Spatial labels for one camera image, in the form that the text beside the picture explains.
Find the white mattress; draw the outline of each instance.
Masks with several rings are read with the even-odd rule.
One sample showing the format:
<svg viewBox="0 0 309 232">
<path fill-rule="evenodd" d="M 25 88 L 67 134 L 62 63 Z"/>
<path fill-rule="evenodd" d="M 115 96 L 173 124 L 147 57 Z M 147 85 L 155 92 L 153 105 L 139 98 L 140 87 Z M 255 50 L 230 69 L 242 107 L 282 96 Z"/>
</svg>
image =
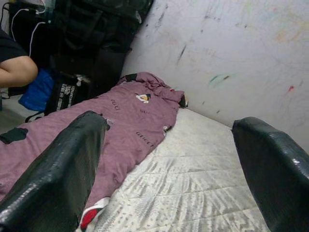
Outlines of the white mattress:
<svg viewBox="0 0 309 232">
<path fill-rule="evenodd" d="M 96 226 L 121 231 L 269 231 L 249 191 L 229 127 L 187 109 L 128 175 Z"/>
</svg>

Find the floor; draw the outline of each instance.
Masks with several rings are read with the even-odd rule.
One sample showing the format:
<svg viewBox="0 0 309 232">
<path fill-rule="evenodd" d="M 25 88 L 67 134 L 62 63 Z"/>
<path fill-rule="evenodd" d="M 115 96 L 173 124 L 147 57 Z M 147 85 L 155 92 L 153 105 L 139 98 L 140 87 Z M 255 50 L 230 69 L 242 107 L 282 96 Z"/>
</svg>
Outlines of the floor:
<svg viewBox="0 0 309 232">
<path fill-rule="evenodd" d="M 35 114 L 18 103 L 20 96 L 13 96 L 8 100 L 2 99 L 2 111 L 0 111 L 0 134 L 5 133 L 25 122 L 25 119 Z"/>
</svg>

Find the mattress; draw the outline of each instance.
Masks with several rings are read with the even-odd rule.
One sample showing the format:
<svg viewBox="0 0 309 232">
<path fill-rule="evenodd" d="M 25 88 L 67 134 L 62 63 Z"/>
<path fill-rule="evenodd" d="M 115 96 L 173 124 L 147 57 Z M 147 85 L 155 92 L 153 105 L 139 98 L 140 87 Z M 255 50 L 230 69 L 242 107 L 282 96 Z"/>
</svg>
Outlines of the mattress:
<svg viewBox="0 0 309 232">
<path fill-rule="evenodd" d="M 230 128 L 180 109 L 166 139 L 127 176 L 95 231 L 269 231 Z"/>
</svg>

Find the blue cloth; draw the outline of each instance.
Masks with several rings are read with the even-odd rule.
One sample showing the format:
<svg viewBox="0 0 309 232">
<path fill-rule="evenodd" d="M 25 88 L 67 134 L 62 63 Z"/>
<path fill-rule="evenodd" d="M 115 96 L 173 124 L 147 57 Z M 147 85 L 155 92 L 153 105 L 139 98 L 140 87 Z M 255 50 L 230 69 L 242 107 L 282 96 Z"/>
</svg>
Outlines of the blue cloth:
<svg viewBox="0 0 309 232">
<path fill-rule="evenodd" d="M 54 81 L 49 72 L 41 69 L 38 77 L 29 85 L 28 90 L 18 102 L 29 110 L 44 111 L 53 86 Z"/>
</svg>

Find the white cable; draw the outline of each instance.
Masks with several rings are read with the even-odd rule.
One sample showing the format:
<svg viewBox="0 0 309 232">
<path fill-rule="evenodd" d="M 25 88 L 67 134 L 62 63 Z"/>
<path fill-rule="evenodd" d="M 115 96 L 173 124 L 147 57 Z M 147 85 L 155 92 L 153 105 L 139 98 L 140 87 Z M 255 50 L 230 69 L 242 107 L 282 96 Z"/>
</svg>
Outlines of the white cable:
<svg viewBox="0 0 309 232">
<path fill-rule="evenodd" d="M 43 6 L 44 6 L 44 10 L 43 11 L 36 11 L 36 14 L 37 15 L 41 15 L 41 14 L 44 14 L 45 11 L 46 11 L 46 4 L 45 4 L 45 1 L 44 0 L 41 0 L 41 2 L 43 3 Z"/>
<path fill-rule="evenodd" d="M 29 9 L 20 9 L 19 11 L 17 11 L 17 13 L 16 13 L 16 14 L 13 16 L 13 18 L 12 18 L 12 22 L 11 22 L 11 33 L 12 33 L 12 36 L 13 36 L 14 41 L 16 41 L 15 36 L 14 36 L 14 32 L 13 32 L 14 19 L 15 19 L 15 17 L 19 14 L 19 12 L 21 12 L 21 11 L 29 11 Z"/>
<path fill-rule="evenodd" d="M 31 52 L 32 52 L 32 42 L 33 42 L 33 36 L 34 36 L 34 33 L 35 33 L 35 31 L 37 30 L 37 28 L 38 28 L 38 26 L 39 26 L 40 24 L 46 24 L 46 23 L 45 23 L 45 22 L 40 22 L 40 23 L 38 23 L 38 24 L 35 26 L 35 28 L 34 28 L 34 30 L 33 30 L 33 32 L 32 32 L 32 35 L 31 35 L 31 40 L 30 40 L 30 46 L 29 46 L 29 57 L 31 57 Z"/>
</svg>

